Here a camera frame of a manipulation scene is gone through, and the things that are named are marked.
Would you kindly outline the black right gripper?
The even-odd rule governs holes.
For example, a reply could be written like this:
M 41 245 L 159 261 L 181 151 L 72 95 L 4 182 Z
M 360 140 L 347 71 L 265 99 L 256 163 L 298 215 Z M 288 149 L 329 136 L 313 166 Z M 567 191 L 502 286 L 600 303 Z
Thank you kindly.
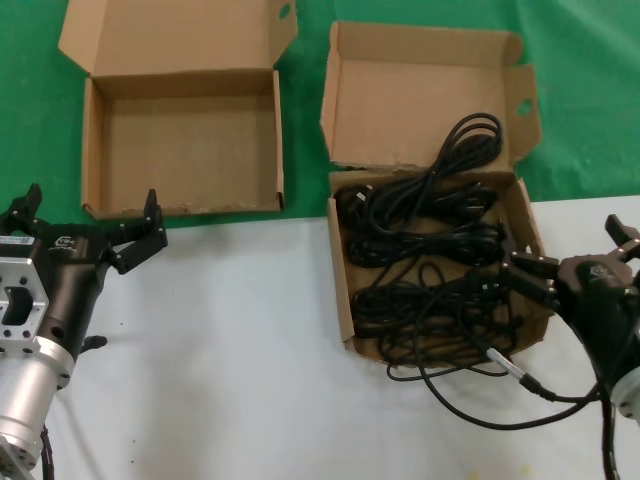
M 610 214 L 605 230 L 616 247 L 607 255 L 558 259 L 518 251 L 508 225 L 502 231 L 498 283 L 559 315 L 584 346 L 598 379 L 615 385 L 639 366 L 639 293 L 632 269 L 639 231 Z

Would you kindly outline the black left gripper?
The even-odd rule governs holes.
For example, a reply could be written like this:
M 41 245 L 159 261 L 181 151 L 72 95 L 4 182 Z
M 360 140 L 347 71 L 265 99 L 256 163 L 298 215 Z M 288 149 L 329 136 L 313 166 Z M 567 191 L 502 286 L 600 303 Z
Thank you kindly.
M 37 183 L 14 198 L 1 214 L 1 235 L 19 232 L 36 239 L 32 257 L 48 298 L 37 335 L 76 359 L 110 265 L 123 275 L 168 246 L 162 208 L 150 189 L 143 216 L 108 229 L 106 237 L 93 225 L 38 223 L 41 201 Z

